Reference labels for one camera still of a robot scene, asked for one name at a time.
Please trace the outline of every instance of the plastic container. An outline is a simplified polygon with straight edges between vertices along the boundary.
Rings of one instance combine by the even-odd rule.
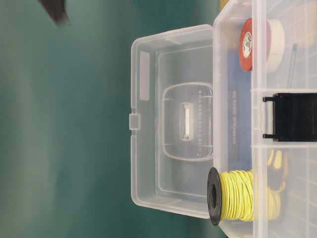
[[[317,92],[316,15],[315,0],[231,0],[214,22],[214,165],[220,172],[253,169],[255,176],[254,221],[220,222],[230,238],[316,237],[317,143],[263,139],[264,133],[272,131],[272,105],[264,103],[263,97]],[[253,19],[253,71],[241,72],[232,61],[249,17]],[[266,22],[274,19],[283,25],[285,49],[277,70],[268,72]],[[241,113],[240,106],[246,102],[249,109]],[[271,153],[277,152],[283,155],[285,189],[278,219],[269,220],[268,190],[281,183],[270,164]]]
[[[212,27],[137,39],[131,57],[131,196],[140,205],[209,218]]]
[[[250,17],[253,71],[244,72],[238,47],[242,26]],[[272,72],[266,63],[268,20],[278,20],[285,34],[282,61]],[[138,39],[132,47],[131,74],[133,200],[146,207],[208,218],[206,179],[212,164],[219,172],[253,169],[254,221],[222,221],[223,231],[230,238],[315,237],[317,143],[263,139],[263,134],[272,132],[272,104],[264,103],[263,97],[317,93],[316,23],[316,0],[231,0],[216,18],[213,30],[198,26]],[[141,77],[144,73],[148,79]],[[202,143],[210,150],[197,157],[190,143],[181,141],[196,135],[195,126],[184,126],[186,118],[190,125],[196,117],[188,113],[197,107],[188,98],[193,92],[185,89],[189,82],[205,86],[205,95],[213,96],[212,115],[203,122],[207,128],[207,122],[213,121],[213,129],[207,130],[213,133],[211,143],[208,139]],[[166,99],[175,98],[182,106],[165,104],[164,93],[172,94]],[[174,148],[164,149],[163,144],[169,146],[170,141]],[[282,158],[281,177],[271,168],[276,154]],[[268,215],[270,189],[281,190],[280,212],[274,220]]]

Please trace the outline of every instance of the red tape roll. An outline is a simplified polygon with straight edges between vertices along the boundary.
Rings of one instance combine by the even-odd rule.
[[[271,49],[271,26],[266,22],[266,59]],[[246,20],[242,27],[239,43],[239,60],[243,71],[252,71],[253,36],[252,18]]]
[[[243,71],[252,70],[252,18],[249,18],[242,27],[239,43],[239,60]]]

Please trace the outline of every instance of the black spool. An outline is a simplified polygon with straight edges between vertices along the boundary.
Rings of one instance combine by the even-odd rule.
[[[208,174],[207,202],[211,223],[218,226],[222,213],[222,194],[220,176],[215,167]]]

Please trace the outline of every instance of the black object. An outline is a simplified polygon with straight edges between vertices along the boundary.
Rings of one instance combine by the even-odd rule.
[[[264,97],[273,102],[273,134],[263,138],[274,141],[317,141],[317,93],[277,93]]]
[[[67,20],[65,10],[65,0],[39,0],[51,19],[56,23],[62,23]]]
[[[211,223],[218,226],[222,213],[222,194],[219,173],[215,167],[208,174],[207,202]]]

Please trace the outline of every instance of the yellow wire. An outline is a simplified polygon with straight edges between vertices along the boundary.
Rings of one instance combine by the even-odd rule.
[[[253,170],[220,174],[222,192],[221,220],[253,221]],[[280,191],[268,188],[268,218],[278,218],[281,207]]]

